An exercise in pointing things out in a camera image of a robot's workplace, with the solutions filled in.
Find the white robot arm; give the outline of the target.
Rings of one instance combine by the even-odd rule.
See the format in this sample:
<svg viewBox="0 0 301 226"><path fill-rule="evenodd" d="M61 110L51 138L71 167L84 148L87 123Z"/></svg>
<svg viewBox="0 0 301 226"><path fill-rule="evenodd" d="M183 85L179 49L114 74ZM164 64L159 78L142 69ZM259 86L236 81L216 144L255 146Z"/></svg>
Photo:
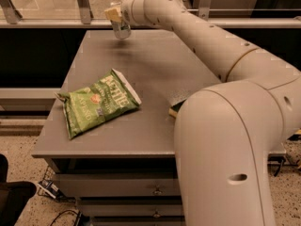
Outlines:
<svg viewBox="0 0 301 226"><path fill-rule="evenodd" d="M118 26L173 32L220 80L176 118L186 226L276 226L267 161L301 126L301 72L178 0L122 0L104 13Z"/></svg>

